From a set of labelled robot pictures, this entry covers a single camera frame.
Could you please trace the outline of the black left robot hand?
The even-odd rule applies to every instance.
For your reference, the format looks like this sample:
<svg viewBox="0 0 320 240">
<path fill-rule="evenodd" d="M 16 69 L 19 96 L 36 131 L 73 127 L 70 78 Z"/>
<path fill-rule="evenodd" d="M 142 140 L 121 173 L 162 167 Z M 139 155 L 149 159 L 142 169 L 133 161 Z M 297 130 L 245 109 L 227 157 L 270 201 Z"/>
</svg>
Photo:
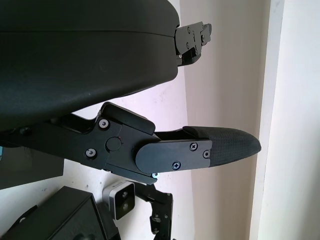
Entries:
<svg viewBox="0 0 320 240">
<path fill-rule="evenodd" d="M 112 103 L 194 64 L 212 26 L 180 25 L 167 0 L 3 0 L 0 144 L 26 147 L 151 185 L 155 174 L 257 154 L 242 130 L 156 131 Z"/>
</svg>

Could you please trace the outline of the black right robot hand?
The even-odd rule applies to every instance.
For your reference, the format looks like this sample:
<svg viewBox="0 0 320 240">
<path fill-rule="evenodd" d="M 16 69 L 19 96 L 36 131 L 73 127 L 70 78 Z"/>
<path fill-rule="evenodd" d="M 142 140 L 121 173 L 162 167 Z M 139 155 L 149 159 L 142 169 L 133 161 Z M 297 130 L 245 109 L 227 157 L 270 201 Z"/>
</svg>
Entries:
<svg viewBox="0 0 320 240">
<path fill-rule="evenodd" d="M 144 185 L 136 182 L 135 195 L 151 204 L 152 213 L 149 217 L 154 240 L 171 240 L 173 195 L 161 192 L 155 185 Z"/>
</svg>

